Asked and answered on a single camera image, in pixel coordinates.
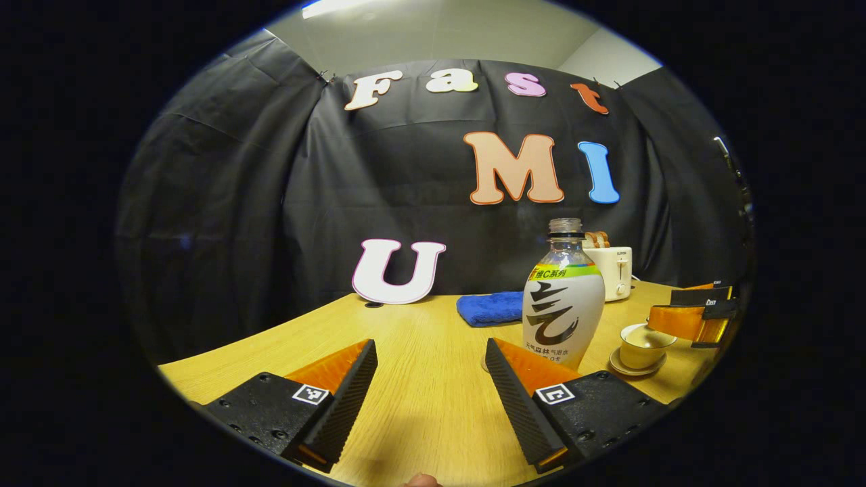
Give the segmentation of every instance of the table surface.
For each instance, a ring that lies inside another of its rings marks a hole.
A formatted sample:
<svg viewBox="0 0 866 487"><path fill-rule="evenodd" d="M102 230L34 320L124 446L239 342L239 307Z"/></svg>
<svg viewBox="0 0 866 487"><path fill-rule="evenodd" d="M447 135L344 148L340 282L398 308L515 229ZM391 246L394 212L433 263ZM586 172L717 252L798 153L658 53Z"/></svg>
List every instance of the table surface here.
<svg viewBox="0 0 866 487"><path fill-rule="evenodd" d="M622 328L646 321L670 302L670 286L634 281L631 296L604 305L578 367L616 371L609 363ZM505 486L539 475L527 464L490 375L481 368L488 338L522 343L518 321L472 328L457 314L457 295L366 308L348 295L280 326L225 347L159 367L188 400L206 404L259 372L286 375L343 347L376 341L378 368L339 462L327 477L354 485L402 485L419 471L446 487ZM678 339L657 372L619 375L669 403L692 388L713 349Z"/></svg>

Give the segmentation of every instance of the cup and saucer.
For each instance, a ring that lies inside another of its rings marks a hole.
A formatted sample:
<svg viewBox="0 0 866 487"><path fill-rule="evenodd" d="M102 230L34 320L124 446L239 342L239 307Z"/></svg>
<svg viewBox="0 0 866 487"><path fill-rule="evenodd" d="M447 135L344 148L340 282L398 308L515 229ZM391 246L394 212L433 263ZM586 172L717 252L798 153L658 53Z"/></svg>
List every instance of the cup and saucer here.
<svg viewBox="0 0 866 487"><path fill-rule="evenodd" d="M676 337L647 328L638 323L623 328L619 337L622 344L611 352L611 366L622 375L639 376L662 368L668 355L665 349L676 342Z"/></svg>

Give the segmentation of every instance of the teacup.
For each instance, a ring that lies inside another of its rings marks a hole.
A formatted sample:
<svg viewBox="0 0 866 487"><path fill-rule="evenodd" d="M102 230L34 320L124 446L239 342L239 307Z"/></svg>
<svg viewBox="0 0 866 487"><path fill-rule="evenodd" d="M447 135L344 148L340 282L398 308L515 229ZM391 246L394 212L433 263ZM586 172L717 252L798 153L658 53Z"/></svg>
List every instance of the teacup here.
<svg viewBox="0 0 866 487"><path fill-rule="evenodd" d="M646 368L664 355L665 348L673 345L675 336L647 328L646 323L638 323L623 328L619 333L623 339L619 347L619 360L628 368Z"/></svg>

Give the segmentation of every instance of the toaster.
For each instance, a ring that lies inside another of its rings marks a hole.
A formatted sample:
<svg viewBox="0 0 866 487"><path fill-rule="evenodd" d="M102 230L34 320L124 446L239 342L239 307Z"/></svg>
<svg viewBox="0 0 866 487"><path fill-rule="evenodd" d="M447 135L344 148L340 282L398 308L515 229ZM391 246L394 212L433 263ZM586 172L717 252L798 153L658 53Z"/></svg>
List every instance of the toaster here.
<svg viewBox="0 0 866 487"><path fill-rule="evenodd" d="M604 300L625 299L631 294L631 247L584 249L604 281Z"/></svg>

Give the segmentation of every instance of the saucer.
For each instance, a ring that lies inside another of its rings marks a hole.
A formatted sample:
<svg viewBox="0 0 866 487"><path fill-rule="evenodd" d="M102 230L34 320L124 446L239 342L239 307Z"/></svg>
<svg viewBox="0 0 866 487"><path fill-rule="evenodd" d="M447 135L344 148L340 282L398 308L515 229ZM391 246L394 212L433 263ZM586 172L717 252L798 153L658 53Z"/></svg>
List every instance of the saucer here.
<svg viewBox="0 0 866 487"><path fill-rule="evenodd" d="M668 359L668 354L665 353L664 355L662 355L661 359L659 359L656 363L654 363L653 365L651 365L649 367L631 368L631 367L626 367L625 364L621 360L619 360L619 348L617 348L613 352L611 352L611 365L613 366L614 370L621 373L622 375L635 376L635 375L646 375L648 373L654 373L656 370L662 368L662 366L664 365L664 362L667 359Z"/></svg>

